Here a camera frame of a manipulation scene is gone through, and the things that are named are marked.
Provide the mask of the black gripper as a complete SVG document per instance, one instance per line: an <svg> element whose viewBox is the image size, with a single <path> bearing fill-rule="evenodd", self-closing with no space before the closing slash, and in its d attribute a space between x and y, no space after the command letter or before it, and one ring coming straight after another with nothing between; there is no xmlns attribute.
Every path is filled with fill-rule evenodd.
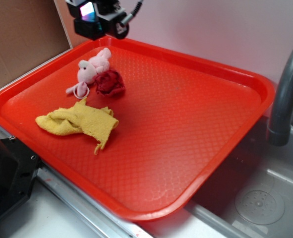
<svg viewBox="0 0 293 238"><path fill-rule="evenodd" d="M127 16L118 0L67 0L76 34L90 40L106 35L122 40L129 33L129 26L121 22Z"/></svg>

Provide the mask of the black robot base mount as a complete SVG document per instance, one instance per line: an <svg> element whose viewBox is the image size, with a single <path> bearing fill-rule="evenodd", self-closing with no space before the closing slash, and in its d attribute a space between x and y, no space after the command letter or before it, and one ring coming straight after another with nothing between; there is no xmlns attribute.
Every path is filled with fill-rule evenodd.
<svg viewBox="0 0 293 238"><path fill-rule="evenodd" d="M29 200L39 156L19 139L0 139L0 220Z"/></svg>

